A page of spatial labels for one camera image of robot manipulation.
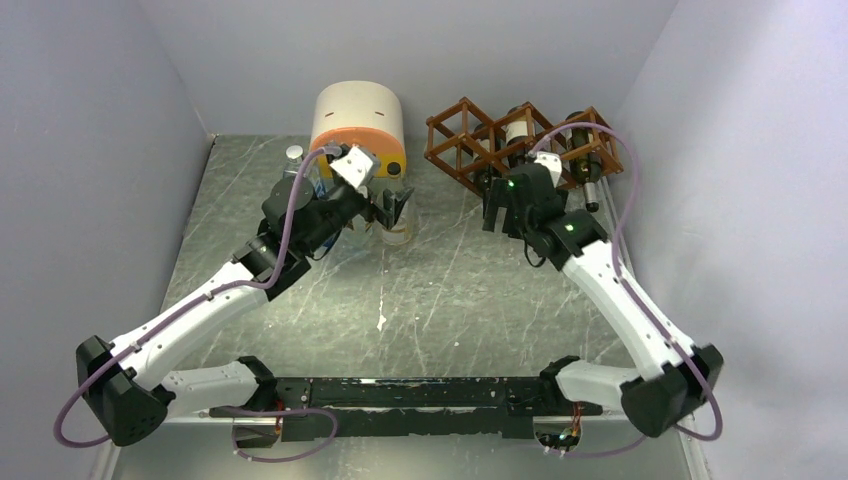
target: gray wall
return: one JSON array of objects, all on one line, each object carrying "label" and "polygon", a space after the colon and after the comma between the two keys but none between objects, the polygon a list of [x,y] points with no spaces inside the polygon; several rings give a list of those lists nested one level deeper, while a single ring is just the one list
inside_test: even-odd
[{"label": "gray wall", "polygon": [[0,477],[75,478],[74,349],[158,311],[208,142],[133,0],[0,2],[0,111]]},{"label": "gray wall", "polygon": [[308,134],[342,80],[398,95],[407,134],[468,96],[611,116],[676,0],[141,0],[209,131]]},{"label": "gray wall", "polygon": [[844,2],[681,1],[617,118],[647,164],[639,277],[725,355],[719,480],[848,478],[846,21]]}]

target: gray marble table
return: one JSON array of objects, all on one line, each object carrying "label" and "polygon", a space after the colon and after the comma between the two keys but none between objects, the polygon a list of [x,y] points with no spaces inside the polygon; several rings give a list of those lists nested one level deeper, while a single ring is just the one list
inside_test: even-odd
[{"label": "gray marble table", "polygon": [[[221,136],[186,227],[165,307],[208,279],[256,231],[285,148],[307,137]],[[523,244],[484,232],[480,200],[407,141],[418,228],[403,246],[347,233],[272,304],[227,325],[179,368],[255,355],[278,376],[535,375],[567,354],[632,365],[591,301]],[[580,208],[579,192],[569,209]],[[597,214],[611,230],[609,205]]]}]

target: white bottle cap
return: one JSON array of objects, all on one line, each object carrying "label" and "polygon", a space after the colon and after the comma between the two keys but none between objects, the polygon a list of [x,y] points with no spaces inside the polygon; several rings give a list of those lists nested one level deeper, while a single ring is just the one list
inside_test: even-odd
[{"label": "white bottle cap", "polygon": [[286,149],[286,158],[289,160],[303,160],[303,147],[292,145]]}]

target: bottle cap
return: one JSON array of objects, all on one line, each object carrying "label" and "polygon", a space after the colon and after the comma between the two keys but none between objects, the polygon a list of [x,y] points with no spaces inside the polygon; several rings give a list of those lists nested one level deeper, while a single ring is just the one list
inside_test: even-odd
[{"label": "bottle cap", "polygon": [[391,176],[400,175],[400,164],[397,162],[392,162],[386,166],[386,173]]},{"label": "bottle cap", "polygon": [[289,160],[303,160],[303,147],[292,145],[286,149],[286,158]]}]

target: white wall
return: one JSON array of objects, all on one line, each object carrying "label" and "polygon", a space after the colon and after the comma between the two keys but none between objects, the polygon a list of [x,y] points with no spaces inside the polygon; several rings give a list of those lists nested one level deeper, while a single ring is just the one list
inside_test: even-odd
[{"label": "white wall", "polygon": [[638,275],[725,356],[717,479],[848,478],[846,22],[838,1],[681,1],[616,119],[646,163]]},{"label": "white wall", "polygon": [[0,478],[87,478],[74,350],[158,312],[208,142],[134,0],[0,2],[0,112]]},{"label": "white wall", "polygon": [[612,115],[677,0],[141,0],[207,128],[308,134],[342,80],[394,90],[407,134],[468,96]]}]

